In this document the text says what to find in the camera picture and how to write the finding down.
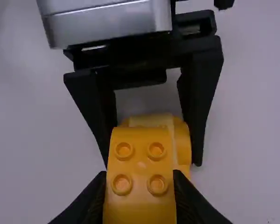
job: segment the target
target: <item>black plastic bracket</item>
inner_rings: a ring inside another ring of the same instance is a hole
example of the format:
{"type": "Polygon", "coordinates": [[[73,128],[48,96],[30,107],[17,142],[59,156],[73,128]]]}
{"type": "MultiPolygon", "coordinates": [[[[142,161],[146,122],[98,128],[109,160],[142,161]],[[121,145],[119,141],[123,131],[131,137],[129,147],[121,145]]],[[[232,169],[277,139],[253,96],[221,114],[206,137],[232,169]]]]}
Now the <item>black plastic bracket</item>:
{"type": "Polygon", "coordinates": [[[64,83],[92,130],[107,165],[117,125],[115,90],[166,82],[166,69],[181,68],[177,82],[184,121],[191,133],[192,161],[201,166],[207,117],[223,66],[213,11],[175,15],[173,33],[72,46],[64,54],[76,72],[64,83]]]}

